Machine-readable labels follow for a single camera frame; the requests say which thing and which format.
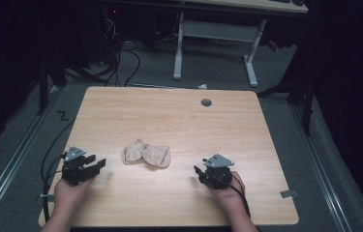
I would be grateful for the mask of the metal floor rail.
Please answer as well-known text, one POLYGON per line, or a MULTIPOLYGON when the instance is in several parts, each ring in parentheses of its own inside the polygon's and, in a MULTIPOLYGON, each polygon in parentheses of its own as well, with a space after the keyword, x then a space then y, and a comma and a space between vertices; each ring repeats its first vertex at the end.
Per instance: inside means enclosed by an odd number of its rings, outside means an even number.
POLYGON ((318 155, 318 150, 313 142, 313 139, 308 135, 302 125, 301 110, 297 106, 289 108, 296 125, 302 135, 303 141, 307 147, 307 154, 311 161, 316 179, 318 181, 321 193, 325 199, 326 205, 329 209, 331 216, 336 224, 339 232, 352 232, 344 209, 341 205, 338 194, 336 193, 327 172, 318 155))
POLYGON ((48 109, 62 91, 62 87, 51 87, 46 92, 48 103, 40 109, 40 88, 35 88, 0 134, 0 201, 24 161, 48 109))

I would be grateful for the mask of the person's right hand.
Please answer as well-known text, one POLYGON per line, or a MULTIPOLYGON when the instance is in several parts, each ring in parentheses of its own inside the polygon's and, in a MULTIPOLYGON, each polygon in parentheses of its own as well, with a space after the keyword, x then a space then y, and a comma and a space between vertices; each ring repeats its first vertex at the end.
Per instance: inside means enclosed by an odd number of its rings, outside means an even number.
POLYGON ((227 213, 228 209, 235 207, 242 207, 245 209, 243 200, 241 195, 245 191, 245 186, 242 183, 242 180, 239 174, 236 171, 232 171, 232 181, 228 188, 224 189, 213 189, 209 188, 208 190, 215 197, 217 203, 221 206, 221 208, 227 213))

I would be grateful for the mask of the beige sock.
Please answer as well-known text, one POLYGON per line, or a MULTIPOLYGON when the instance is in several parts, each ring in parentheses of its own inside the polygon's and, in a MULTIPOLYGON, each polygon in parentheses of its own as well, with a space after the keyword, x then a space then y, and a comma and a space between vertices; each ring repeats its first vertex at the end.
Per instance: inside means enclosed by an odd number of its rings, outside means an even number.
POLYGON ((170 149, 167 146, 147 145, 142 154, 147 163, 160 168, 168 167, 171 161, 170 149))
POLYGON ((146 145, 141 139, 125 147, 122 160, 125 164, 137 162, 143 158, 143 150, 146 145))

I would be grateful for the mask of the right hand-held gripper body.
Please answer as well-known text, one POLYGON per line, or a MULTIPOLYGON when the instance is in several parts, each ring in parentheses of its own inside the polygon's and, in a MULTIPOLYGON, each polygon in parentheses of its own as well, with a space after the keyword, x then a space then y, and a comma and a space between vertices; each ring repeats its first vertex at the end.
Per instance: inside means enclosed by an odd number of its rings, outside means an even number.
POLYGON ((206 181, 202 181, 202 184, 212 189, 226 189, 229 187, 232 181, 230 167, 234 165, 232 160, 215 154, 209 159, 203 159, 202 162, 206 167, 204 171, 206 181))

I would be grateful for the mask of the person's left hand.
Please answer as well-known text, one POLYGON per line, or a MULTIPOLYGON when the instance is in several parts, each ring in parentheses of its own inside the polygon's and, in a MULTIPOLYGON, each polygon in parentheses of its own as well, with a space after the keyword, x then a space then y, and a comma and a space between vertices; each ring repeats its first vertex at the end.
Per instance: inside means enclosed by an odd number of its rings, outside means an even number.
POLYGON ((62 216, 72 215, 84 200, 86 192, 93 181, 94 178, 72 186, 66 180, 61 179, 55 187, 54 212, 62 216))

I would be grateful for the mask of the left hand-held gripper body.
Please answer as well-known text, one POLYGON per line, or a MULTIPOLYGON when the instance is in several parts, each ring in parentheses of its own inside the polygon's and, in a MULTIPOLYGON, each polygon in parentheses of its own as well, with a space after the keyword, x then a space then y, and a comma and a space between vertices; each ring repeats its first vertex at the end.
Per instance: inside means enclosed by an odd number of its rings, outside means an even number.
POLYGON ((70 185, 76 186, 87 180, 85 176, 86 152, 75 146, 71 146, 65 154, 62 167, 62 178, 70 185))

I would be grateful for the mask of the black metal stand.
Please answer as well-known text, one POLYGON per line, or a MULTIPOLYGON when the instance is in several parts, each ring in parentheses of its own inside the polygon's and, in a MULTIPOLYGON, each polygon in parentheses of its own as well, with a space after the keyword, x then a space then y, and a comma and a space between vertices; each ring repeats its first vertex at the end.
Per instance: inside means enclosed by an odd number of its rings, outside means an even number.
POLYGON ((63 62, 55 56, 47 56, 43 59, 40 65, 40 101, 39 101, 39 115, 43 115, 48 106, 48 80, 51 79, 56 87, 65 87, 67 78, 64 75, 63 62))
POLYGON ((295 77, 291 80, 283 81, 269 89, 257 93, 259 98, 265 98, 274 93, 287 92, 287 102, 289 104, 303 105, 303 113, 301 115, 301 126, 303 131, 310 136, 310 121, 313 113, 313 95, 314 95, 315 79, 311 75, 303 75, 295 77))

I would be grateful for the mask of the white-legged desk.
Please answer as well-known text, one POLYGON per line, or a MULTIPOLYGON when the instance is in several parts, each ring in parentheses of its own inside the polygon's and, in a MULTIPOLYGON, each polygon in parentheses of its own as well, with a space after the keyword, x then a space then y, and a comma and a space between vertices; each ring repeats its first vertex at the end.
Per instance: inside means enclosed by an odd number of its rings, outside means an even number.
MULTIPOLYGON (((303 0, 180 0, 183 7, 188 4, 221 7, 226 10, 251 10, 261 14, 306 14, 309 9, 303 0)), ((254 70, 253 59, 263 34, 267 19, 263 16, 257 19, 254 25, 243 23, 216 22, 210 19, 186 19, 184 13, 178 17, 177 49, 174 60, 173 78, 178 80, 182 76, 183 41, 185 37, 215 39, 250 43, 249 53, 243 56, 249 83, 257 87, 257 77, 254 70)))

